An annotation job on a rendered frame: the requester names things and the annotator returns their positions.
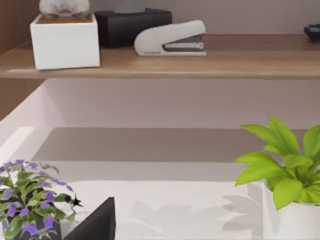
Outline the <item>small black device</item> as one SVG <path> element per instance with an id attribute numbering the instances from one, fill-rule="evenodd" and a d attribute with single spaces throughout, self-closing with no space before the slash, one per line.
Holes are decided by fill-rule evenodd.
<path id="1" fill-rule="evenodd" d="M 309 24 L 303 28 L 303 31 L 311 42 L 320 42 L 320 23 Z"/>

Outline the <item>wooden shelf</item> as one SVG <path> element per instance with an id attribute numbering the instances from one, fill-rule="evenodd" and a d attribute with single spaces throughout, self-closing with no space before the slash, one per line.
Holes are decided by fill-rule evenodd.
<path id="1" fill-rule="evenodd" d="M 205 57 L 100 51 L 98 68 L 38 71 L 25 42 L 0 54 L 0 119 L 21 125 L 236 128 L 320 123 L 320 45 L 303 35 L 208 35 Z"/>

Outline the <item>black tissue box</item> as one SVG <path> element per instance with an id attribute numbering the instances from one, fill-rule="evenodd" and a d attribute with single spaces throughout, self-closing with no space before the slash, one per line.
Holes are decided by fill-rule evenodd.
<path id="1" fill-rule="evenodd" d="M 145 7 L 142 0 L 122 0 L 113 10 L 94 15 L 99 45 L 109 49 L 130 47 L 140 32 L 173 22 L 171 11 Z"/>

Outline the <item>green leafy plant white pot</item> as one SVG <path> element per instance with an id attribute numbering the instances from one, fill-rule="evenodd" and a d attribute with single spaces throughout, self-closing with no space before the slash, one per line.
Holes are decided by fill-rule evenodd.
<path id="1" fill-rule="evenodd" d="M 272 115 L 266 126 L 247 123 L 240 127 L 265 142 L 263 151 L 235 159 L 247 165 L 235 186 L 264 184 L 264 239 L 320 240 L 320 124 L 305 131 L 301 144 Z"/>

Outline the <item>white square plant pot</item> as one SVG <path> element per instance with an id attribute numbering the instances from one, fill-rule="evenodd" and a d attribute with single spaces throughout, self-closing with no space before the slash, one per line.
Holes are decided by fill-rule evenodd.
<path id="1" fill-rule="evenodd" d="M 101 65 L 96 17 L 89 0 L 39 0 L 30 24 L 37 70 L 95 68 Z"/>

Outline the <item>purple flower plant pot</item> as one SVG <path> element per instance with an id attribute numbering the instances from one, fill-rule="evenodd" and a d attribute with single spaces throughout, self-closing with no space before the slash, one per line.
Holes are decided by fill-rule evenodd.
<path id="1" fill-rule="evenodd" d="M 0 165 L 0 224 L 4 240 L 63 240 L 61 221 L 74 222 L 81 200 L 53 191 L 73 188 L 50 176 L 53 165 L 17 159 Z"/>

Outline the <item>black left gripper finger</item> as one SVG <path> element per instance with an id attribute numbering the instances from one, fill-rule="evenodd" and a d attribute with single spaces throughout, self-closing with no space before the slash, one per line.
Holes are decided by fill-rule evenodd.
<path id="1" fill-rule="evenodd" d="M 115 198 L 108 197 L 63 240 L 115 240 Z"/>

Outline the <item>white stapler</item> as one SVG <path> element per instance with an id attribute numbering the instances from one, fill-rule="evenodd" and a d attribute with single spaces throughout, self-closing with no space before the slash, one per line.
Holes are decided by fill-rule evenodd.
<path id="1" fill-rule="evenodd" d="M 206 27 L 201 20 L 148 28 L 134 41 L 138 56 L 206 56 Z"/>

